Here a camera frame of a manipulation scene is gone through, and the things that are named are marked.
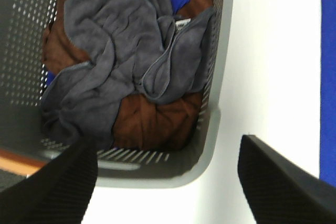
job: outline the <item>gray plastic basket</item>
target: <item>gray plastic basket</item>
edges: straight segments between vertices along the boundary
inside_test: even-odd
[[[207,168],[220,121],[218,99],[232,0],[224,1],[226,10],[223,17],[223,0],[214,0],[214,5],[216,18],[211,29],[212,61],[202,110],[189,145],[178,152],[116,148],[99,151],[97,185],[176,187],[191,182]],[[42,135],[38,107],[47,73],[40,63],[41,35],[55,17],[55,6],[56,0],[0,0],[0,148],[44,161],[54,158],[66,148]],[[217,53],[219,32],[221,44],[220,53]]]

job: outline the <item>brown towel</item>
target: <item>brown towel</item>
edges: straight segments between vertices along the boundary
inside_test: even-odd
[[[64,32],[65,0],[58,0],[53,24],[45,29],[42,61],[47,69],[58,74],[62,69],[89,59],[76,48]],[[213,5],[213,0],[191,0],[178,14],[193,18]],[[112,128],[113,146],[142,150],[179,150],[185,146],[202,105],[202,94],[186,94],[166,105],[150,103],[144,95],[125,97]]]

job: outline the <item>clothing label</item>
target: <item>clothing label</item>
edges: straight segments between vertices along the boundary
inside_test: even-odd
[[[190,20],[191,20],[190,18],[187,18],[187,19],[176,21],[175,22],[175,24],[176,24],[176,33],[178,33],[179,31],[181,31],[183,29],[183,27],[185,27],[187,24],[189,24]]]

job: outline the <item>perforated basket wall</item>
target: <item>perforated basket wall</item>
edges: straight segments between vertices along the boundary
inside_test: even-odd
[[[180,152],[136,151],[113,148],[99,151],[101,178],[166,179],[183,175],[202,154],[211,112],[207,109],[218,44],[223,0],[214,0],[212,60],[202,109],[190,144]],[[39,100],[45,88],[41,64],[41,35],[55,18],[56,0],[0,0],[0,147],[49,160],[66,146],[41,134]]]

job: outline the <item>white floor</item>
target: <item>white floor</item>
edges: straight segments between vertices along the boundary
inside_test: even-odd
[[[97,187],[82,223],[255,223],[236,172],[245,133],[318,176],[320,0],[234,0],[220,108],[200,178],[176,189]]]

